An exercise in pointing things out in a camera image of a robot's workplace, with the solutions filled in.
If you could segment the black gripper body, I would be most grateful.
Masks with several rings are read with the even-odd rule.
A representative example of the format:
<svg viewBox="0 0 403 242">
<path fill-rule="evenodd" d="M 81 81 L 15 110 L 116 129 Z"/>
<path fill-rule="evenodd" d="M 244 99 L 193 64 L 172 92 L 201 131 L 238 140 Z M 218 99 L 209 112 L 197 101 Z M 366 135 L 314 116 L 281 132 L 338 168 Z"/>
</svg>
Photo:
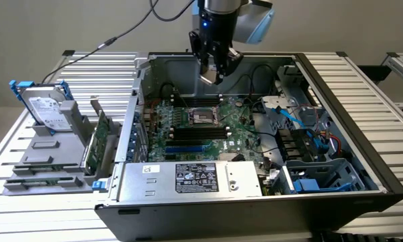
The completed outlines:
<svg viewBox="0 0 403 242">
<path fill-rule="evenodd" d="M 232 40 L 238 17 L 238 10 L 216 13 L 206 8 L 200 10 L 200 38 L 201 51 L 200 61 L 208 66 L 210 56 L 216 66 L 226 66 L 229 48 L 233 46 Z"/>
</svg>

